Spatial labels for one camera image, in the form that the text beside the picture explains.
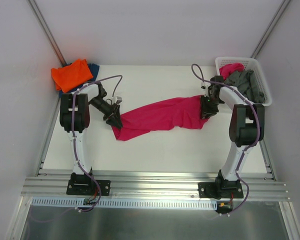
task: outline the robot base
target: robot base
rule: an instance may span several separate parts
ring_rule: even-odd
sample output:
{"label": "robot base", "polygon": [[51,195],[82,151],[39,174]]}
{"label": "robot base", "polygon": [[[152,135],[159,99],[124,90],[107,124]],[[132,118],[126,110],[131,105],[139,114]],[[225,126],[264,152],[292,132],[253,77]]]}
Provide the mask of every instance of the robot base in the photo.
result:
{"label": "robot base", "polygon": [[[96,180],[100,185],[101,196],[110,195],[110,186],[111,181],[109,180]],[[90,177],[85,174],[71,174],[68,186],[66,189],[67,195],[83,195],[83,196],[92,196],[96,192],[96,184],[92,181]]]}
{"label": "robot base", "polygon": [[199,182],[198,190],[200,198],[231,199],[232,195],[234,199],[244,198],[240,181],[228,181],[224,179],[221,170],[219,170],[215,182]]}

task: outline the plastic basket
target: plastic basket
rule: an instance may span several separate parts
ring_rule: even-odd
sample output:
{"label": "plastic basket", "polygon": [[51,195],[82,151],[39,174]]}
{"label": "plastic basket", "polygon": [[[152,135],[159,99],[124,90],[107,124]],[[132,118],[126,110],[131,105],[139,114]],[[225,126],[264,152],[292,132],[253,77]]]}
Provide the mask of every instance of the plastic basket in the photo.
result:
{"label": "plastic basket", "polygon": [[257,60],[249,57],[217,57],[215,59],[216,72],[220,75],[219,68],[227,64],[241,63],[244,65],[245,70],[253,70],[256,78],[256,83],[260,92],[264,94],[264,106],[270,106],[272,98],[270,95],[269,87],[261,66]]}

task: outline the magenta garment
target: magenta garment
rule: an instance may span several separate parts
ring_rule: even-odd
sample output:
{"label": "magenta garment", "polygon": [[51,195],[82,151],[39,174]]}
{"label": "magenta garment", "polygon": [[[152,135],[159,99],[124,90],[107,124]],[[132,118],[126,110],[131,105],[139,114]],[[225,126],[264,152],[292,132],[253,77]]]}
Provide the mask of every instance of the magenta garment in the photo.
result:
{"label": "magenta garment", "polygon": [[226,80],[235,71],[242,72],[243,70],[245,70],[245,66],[239,62],[224,65],[219,69],[220,75],[223,76],[223,80]]}
{"label": "magenta garment", "polygon": [[127,141],[151,131],[168,131],[174,127],[201,129],[200,95],[176,97],[139,107],[121,115],[123,127],[112,127],[117,140]]}

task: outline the metal floor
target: metal floor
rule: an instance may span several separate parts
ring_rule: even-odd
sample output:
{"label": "metal floor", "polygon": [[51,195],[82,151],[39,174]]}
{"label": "metal floor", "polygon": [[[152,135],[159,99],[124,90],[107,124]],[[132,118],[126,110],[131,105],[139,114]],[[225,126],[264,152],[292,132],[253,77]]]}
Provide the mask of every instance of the metal floor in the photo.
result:
{"label": "metal floor", "polygon": [[[32,206],[37,220],[58,217],[65,207]],[[189,209],[95,208],[70,210],[52,222],[27,217],[22,240],[288,240],[277,202],[246,202],[227,216]]]}

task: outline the white table surface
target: white table surface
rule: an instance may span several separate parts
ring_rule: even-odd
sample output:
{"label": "white table surface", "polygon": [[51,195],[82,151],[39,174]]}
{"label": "white table surface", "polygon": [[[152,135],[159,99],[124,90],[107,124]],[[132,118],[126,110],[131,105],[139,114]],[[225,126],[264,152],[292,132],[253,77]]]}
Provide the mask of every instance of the white table surface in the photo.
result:
{"label": "white table surface", "polygon": [[[216,74],[216,68],[202,67],[205,79]],[[201,82],[190,66],[100,66],[97,79],[123,75],[116,95],[121,96],[121,114],[138,107],[175,97],[203,94]],[[102,82],[112,94],[117,79]],[[94,170],[217,173],[224,165],[231,146],[229,124],[231,110],[219,105],[219,113],[201,130],[176,127],[170,131],[153,131],[128,141],[117,141],[111,127],[102,121],[103,114],[93,106],[87,130],[87,149]],[[68,136],[56,121],[44,169],[71,170],[73,156]],[[266,173],[259,145],[249,154],[243,173]]]}

